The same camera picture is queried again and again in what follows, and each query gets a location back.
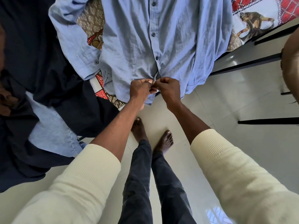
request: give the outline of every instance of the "patterned bedsheet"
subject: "patterned bedsheet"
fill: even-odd
[[[271,30],[299,16],[299,0],[231,0],[233,7],[233,30],[227,48],[231,52],[252,37]],[[88,44],[98,49],[103,45],[105,24],[101,0],[90,0],[77,20],[77,24],[88,36]],[[101,72],[96,75],[101,90],[96,96],[109,99],[117,108],[125,105],[115,95],[108,94],[103,88]]]

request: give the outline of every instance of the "white tile floor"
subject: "white tile floor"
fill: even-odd
[[[298,19],[286,27],[295,25]],[[216,62],[214,70],[247,62],[281,51],[286,37],[258,46],[246,44]],[[299,193],[299,127],[271,125],[238,125],[238,120],[259,118],[299,117],[299,106],[288,91],[281,77],[280,62],[274,62],[241,71],[211,76],[204,85],[186,94],[182,102],[209,126],[216,129],[231,143],[240,147],[261,166],[278,178],[286,187]],[[162,133],[173,133],[174,146],[165,155],[175,174],[181,180],[198,224],[229,223],[220,218],[219,201],[205,179],[190,151],[190,145],[178,121],[170,113],[161,96],[151,107],[139,113],[152,146]],[[116,224],[122,207],[122,191],[126,181],[132,152],[137,142],[129,136],[121,172],[108,197],[100,224]],[[21,207],[36,193],[47,189],[55,176],[65,167],[52,168],[46,178],[34,183],[15,186],[0,194],[0,223],[10,223]],[[151,177],[152,212],[154,223],[161,223],[160,203],[153,176]]]

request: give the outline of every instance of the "bare foot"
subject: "bare foot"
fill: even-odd
[[[163,152],[163,154],[165,154],[172,145],[173,145],[172,133],[169,130],[167,130],[160,138],[153,153],[161,151]]]
[[[133,133],[138,143],[141,140],[148,141],[147,135],[145,133],[144,125],[142,123],[142,120],[139,117],[137,117],[137,119],[134,121],[131,132]]]

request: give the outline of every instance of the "cream sweater sleeve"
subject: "cream sweater sleeve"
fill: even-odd
[[[215,130],[201,132],[191,150],[223,210],[237,223],[299,223],[299,195]]]
[[[96,224],[120,169],[120,162],[108,150],[87,145],[48,191],[26,204],[13,223]]]

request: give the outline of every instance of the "dark pants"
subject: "dark pants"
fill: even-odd
[[[151,146],[145,140],[142,140],[133,152],[118,223],[153,223],[149,199],[151,168],[160,198],[163,224],[196,223],[180,180],[164,159],[162,152],[152,154]]]

